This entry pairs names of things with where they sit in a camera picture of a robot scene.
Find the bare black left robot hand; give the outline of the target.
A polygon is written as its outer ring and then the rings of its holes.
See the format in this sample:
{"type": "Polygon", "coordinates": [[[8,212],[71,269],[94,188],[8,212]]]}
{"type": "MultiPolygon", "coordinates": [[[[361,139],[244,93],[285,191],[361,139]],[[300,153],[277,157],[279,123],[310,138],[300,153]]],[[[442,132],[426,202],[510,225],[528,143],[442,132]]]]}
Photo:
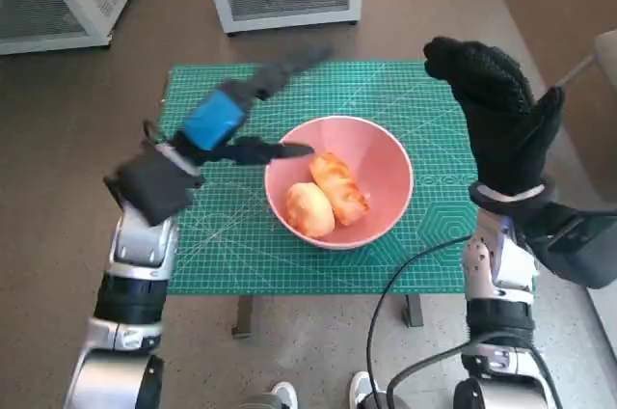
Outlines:
{"type": "Polygon", "coordinates": [[[262,65],[245,79],[227,79],[183,121],[170,145],[197,166],[230,160],[239,165],[265,165],[274,159],[314,153],[300,143],[266,143],[256,136],[236,137],[254,103],[283,91],[290,80],[325,62],[333,50],[328,46],[306,47],[278,62],[262,65]]]}

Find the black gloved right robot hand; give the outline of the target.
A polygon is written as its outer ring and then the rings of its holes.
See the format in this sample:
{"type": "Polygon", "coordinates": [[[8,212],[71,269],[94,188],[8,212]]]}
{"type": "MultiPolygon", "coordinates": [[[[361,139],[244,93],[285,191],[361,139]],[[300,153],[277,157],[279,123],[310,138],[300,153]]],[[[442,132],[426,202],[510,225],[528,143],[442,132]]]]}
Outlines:
{"type": "Polygon", "coordinates": [[[449,85],[465,115],[479,182],[507,196],[539,186],[561,125],[563,89],[536,99],[520,64],[479,41],[435,37],[423,53],[428,75],[449,85]]]}

